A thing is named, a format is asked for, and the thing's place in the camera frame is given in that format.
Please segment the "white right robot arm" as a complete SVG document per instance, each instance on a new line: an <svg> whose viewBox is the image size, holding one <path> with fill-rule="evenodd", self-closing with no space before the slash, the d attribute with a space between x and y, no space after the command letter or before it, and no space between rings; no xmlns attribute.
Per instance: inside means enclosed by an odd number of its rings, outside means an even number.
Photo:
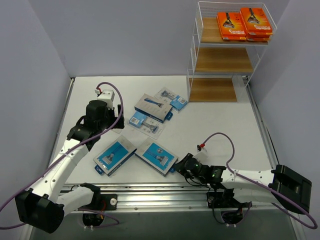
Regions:
<svg viewBox="0 0 320 240"><path fill-rule="evenodd" d="M278 164L269 170L239 170L229 166L208 166L187 154L173 168L187 179L224 190L223 203L261 202L280 204L286 210L305 215L310 211L312 182L291 168Z"/></svg>

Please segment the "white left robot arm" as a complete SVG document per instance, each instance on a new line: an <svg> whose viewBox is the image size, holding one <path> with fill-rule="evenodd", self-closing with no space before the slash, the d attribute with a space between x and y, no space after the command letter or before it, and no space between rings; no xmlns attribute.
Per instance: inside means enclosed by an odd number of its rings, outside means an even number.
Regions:
<svg viewBox="0 0 320 240"><path fill-rule="evenodd" d="M59 154L27 190L22 190L14 199L21 222L46 233L55 232L64 217L86 207L97 212L101 208L99 187L82 183L75 190L60 195L60 192L75 167L100 140L101 135L112 129L124 128L123 104L109 107L103 100L91 100L72 127Z"/></svg>

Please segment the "orange Gillette box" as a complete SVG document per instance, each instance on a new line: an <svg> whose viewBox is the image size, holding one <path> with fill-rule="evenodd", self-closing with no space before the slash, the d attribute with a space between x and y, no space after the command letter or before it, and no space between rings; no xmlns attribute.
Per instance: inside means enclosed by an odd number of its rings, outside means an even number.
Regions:
<svg viewBox="0 0 320 240"><path fill-rule="evenodd" d="M246 31L239 12L218 12L217 25L224 41L246 41Z"/></svg>
<svg viewBox="0 0 320 240"><path fill-rule="evenodd" d="M240 16L249 35L271 36L273 34L273 28L262 8L242 7Z"/></svg>
<svg viewBox="0 0 320 240"><path fill-rule="evenodd" d="M247 34L246 39L252 42L268 42L270 40L270 35L251 35Z"/></svg>

